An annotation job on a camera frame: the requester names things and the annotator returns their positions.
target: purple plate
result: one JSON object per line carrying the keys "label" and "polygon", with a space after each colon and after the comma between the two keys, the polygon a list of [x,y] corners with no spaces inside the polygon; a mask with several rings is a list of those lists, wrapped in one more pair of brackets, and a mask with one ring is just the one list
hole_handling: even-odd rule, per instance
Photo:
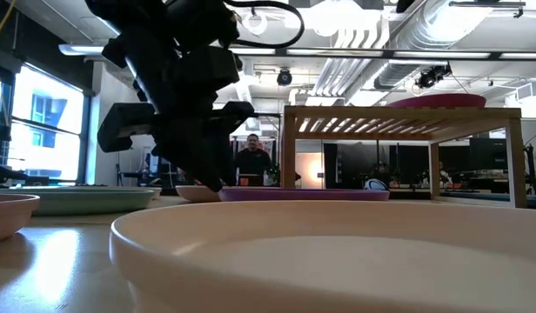
{"label": "purple plate", "polygon": [[226,188],[220,190],[218,194],[224,202],[274,200],[387,201],[390,191]]}

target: ceiling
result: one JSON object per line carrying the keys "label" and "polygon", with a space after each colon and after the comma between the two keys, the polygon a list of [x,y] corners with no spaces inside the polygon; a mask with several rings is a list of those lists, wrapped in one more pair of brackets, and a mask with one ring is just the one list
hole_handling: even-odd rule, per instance
{"label": "ceiling", "polygon": [[[416,0],[415,4],[422,1],[424,0]],[[536,0],[526,0],[526,2],[527,6],[521,18],[513,18],[515,10],[495,10],[473,32],[452,48],[536,50]],[[90,13],[84,0],[17,0],[17,8],[67,43],[105,44],[108,39],[115,36],[113,31]],[[390,12],[391,9],[393,7],[387,7],[386,11]],[[407,14],[386,14],[390,20],[390,30],[398,27],[407,17]],[[286,38],[293,37],[297,30],[285,27],[285,21],[281,19],[275,13],[273,18],[268,19],[268,27],[259,37],[252,35],[242,26],[239,26],[240,33],[244,39],[252,41],[283,42]],[[295,46],[333,47],[337,38],[337,35],[322,37],[314,30],[307,30]],[[244,61],[252,65],[252,75],[256,77],[256,80],[250,84],[253,101],[255,98],[273,99],[274,103],[277,103],[277,100],[287,100],[291,89],[297,88],[298,85],[311,88],[317,82],[326,63],[323,58],[305,57],[245,57]],[[282,67],[289,68],[293,74],[291,87],[279,87],[275,84],[279,69]],[[108,68],[116,71],[114,66]],[[512,86],[526,80],[536,79],[536,63],[452,62],[452,70],[457,80],[448,77],[445,81],[438,83],[434,89],[423,90],[422,94],[465,92],[465,88],[467,92],[487,96],[488,105],[500,106],[504,103],[504,96],[513,92],[513,89],[500,86]],[[117,75],[123,77],[126,73],[117,70]],[[421,90],[412,85],[413,80],[408,79],[382,100],[390,103],[420,95]],[[218,95],[218,103],[238,98],[232,86],[219,91]],[[269,105],[264,106],[264,110],[278,109],[275,104],[273,108]]]}

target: table surface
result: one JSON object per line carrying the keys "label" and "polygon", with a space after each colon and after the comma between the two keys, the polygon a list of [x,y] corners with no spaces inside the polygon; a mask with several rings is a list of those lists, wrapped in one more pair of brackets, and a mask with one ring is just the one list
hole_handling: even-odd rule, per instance
{"label": "table surface", "polygon": [[[182,203],[162,197],[151,208]],[[0,313],[132,312],[109,258],[110,225],[121,215],[32,217],[0,241]]]}

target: black shirt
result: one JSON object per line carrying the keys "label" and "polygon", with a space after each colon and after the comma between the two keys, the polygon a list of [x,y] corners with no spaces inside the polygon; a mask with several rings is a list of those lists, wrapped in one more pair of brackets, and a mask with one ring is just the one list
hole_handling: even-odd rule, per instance
{"label": "black shirt", "polygon": [[235,157],[235,167],[239,168],[239,174],[263,175],[270,168],[270,163],[270,156],[262,149],[241,150]]}

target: security camera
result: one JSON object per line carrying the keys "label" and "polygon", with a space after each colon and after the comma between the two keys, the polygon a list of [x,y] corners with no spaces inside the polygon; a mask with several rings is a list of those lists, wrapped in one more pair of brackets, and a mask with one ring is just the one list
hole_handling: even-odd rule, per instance
{"label": "security camera", "polygon": [[278,74],[278,85],[280,86],[288,86],[291,83],[291,80],[293,77],[291,76],[291,72],[289,69],[281,69],[279,70]]}

